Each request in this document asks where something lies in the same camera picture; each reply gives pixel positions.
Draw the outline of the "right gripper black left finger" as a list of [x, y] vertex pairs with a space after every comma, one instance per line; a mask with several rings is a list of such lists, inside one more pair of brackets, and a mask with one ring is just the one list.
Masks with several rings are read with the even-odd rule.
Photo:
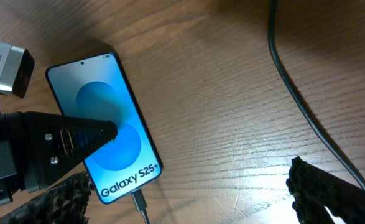
[[0, 218], [4, 224], [87, 224], [91, 195], [87, 172], [79, 172], [54, 185]]

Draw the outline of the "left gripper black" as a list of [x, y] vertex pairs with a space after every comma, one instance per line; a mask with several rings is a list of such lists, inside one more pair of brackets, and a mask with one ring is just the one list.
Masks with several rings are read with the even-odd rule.
[[21, 152], [22, 113], [0, 114], [0, 206], [20, 189], [50, 187], [118, 133], [112, 121], [39, 112], [24, 113], [27, 173]]

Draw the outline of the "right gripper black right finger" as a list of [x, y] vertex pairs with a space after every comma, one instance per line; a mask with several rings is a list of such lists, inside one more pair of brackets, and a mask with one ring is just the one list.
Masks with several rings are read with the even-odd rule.
[[292, 159], [286, 185], [295, 201], [300, 223], [365, 224], [365, 190], [339, 179], [299, 158]]

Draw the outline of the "Samsung Galaxy smartphone blue screen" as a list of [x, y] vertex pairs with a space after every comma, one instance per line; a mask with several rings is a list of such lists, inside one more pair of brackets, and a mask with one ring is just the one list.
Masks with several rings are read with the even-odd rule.
[[159, 153], [116, 52], [51, 66], [45, 76], [62, 115], [92, 125], [63, 132], [74, 150], [94, 138], [100, 141], [84, 165], [103, 204], [162, 174]]

